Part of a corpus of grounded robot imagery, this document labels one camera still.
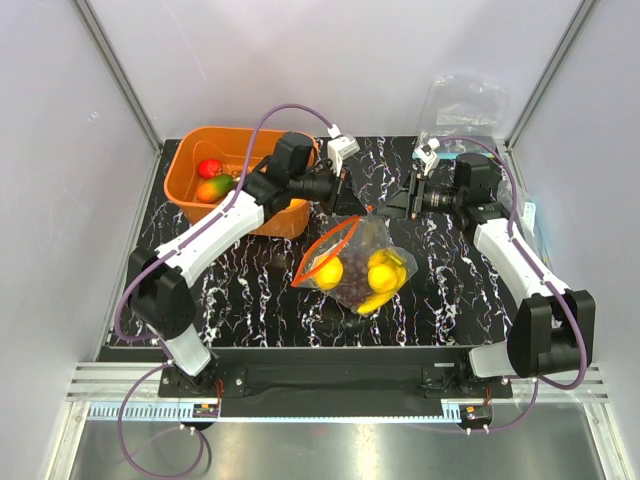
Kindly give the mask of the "orange green mango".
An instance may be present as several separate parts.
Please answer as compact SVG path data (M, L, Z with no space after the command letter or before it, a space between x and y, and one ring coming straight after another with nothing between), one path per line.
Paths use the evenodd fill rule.
M204 181L196 190L196 198L201 203L215 203L224 198L235 187L234 178L229 174Z

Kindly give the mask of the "red apple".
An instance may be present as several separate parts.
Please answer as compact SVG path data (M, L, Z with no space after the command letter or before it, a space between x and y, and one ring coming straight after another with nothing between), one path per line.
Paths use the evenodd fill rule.
M202 160L197 166L197 174L201 179L209 180L223 173L223 164L215 158Z

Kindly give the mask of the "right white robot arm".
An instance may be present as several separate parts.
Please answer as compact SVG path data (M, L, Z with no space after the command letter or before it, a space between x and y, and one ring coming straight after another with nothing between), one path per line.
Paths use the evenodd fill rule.
M419 166L377 213L397 219L450 215L518 306L506 339L472 348L469 362L454 371L457 390L476 396L488 387L490 377L498 376L577 388L592 361L595 300L588 291L573 290L558 279L526 244L512 214L497 200L505 171L502 161L462 153L455 159L452 184L444 185L432 178L439 161L435 152L415 152L413 157Z

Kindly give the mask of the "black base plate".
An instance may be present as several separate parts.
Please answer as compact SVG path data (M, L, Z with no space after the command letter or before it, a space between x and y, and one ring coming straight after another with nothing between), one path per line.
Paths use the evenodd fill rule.
M500 378L473 377L465 347L219 348L194 380L171 368L163 398L220 400L225 419L419 420L443 400L512 398Z

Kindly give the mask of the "yellow lemon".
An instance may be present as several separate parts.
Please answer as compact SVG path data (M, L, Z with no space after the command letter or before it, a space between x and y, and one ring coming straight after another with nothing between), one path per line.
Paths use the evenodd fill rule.
M338 286L344 274L344 267L338 257L329 260L313 275L315 285L321 290L331 290Z

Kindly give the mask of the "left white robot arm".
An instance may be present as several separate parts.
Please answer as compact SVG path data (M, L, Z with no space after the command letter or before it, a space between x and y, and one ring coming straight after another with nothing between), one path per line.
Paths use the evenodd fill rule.
M285 210L291 200L320 203L326 212L362 216L365 209L350 188L343 162L360 149L342 135L327 144L327 158L309 163L310 137L286 132L274 150L234 191L189 230L155 250L136 248L129 256L123 301L166 349L181 384L196 396L215 386L214 357L193 324L191 288L201 274L236 241Z

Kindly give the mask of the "clear plastic bag right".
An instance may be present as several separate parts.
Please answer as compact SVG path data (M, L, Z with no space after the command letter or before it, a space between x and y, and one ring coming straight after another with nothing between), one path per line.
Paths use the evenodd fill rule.
M519 228L527 245L539 255L541 250L540 240L538 238L538 227L536 226L536 205L530 199L528 193L520 188L518 182L515 182L515 185L517 200L515 224ZM513 207L512 184L506 173L502 174L502 180L499 182L497 200L508 212L511 212Z

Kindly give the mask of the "red zip clear bag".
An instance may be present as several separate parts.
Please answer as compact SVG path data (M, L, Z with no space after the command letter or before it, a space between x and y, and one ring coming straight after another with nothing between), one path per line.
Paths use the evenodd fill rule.
M369 316L417 271L415 257L393 245L385 221L367 212L349 217L316 240L303 255L292 285L318 290Z

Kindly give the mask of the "dark red grape bunch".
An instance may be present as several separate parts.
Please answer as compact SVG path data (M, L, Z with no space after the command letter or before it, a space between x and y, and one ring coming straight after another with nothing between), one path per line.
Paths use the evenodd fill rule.
M338 301L356 309L373 293L368 284L368 257L363 254L340 256L344 274L340 284L335 288Z

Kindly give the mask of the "yellow banana bunch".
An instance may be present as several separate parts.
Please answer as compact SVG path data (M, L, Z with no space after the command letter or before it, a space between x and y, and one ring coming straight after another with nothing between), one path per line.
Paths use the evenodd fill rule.
M367 281L373 294L357 308L360 315L369 315L388 302L408 279L405 260L393 248L379 249L367 263Z

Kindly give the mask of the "blue zip plastic bag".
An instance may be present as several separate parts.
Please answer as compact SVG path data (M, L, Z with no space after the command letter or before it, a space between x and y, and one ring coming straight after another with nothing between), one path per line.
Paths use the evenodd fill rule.
M440 155L446 151L492 154L494 135L509 104L505 87L478 76L458 73L435 77L420 112L412 157L424 160L428 141L434 137L440 142Z

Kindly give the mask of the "yellow pear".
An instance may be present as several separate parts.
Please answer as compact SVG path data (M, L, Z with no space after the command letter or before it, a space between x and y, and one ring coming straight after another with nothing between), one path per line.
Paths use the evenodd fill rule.
M393 291L398 282L394 267L386 264L378 264L369 268L368 284L372 291L378 294Z

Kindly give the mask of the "orange plastic basket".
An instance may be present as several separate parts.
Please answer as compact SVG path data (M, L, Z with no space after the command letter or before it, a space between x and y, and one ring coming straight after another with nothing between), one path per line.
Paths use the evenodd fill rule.
M164 181L167 198L177 205L190 224L195 224L231 195L218 198L201 186L222 177L238 180L252 135L250 128L207 126L193 130L179 143ZM308 225L311 204L293 199L289 206L252 231L254 235L294 239Z

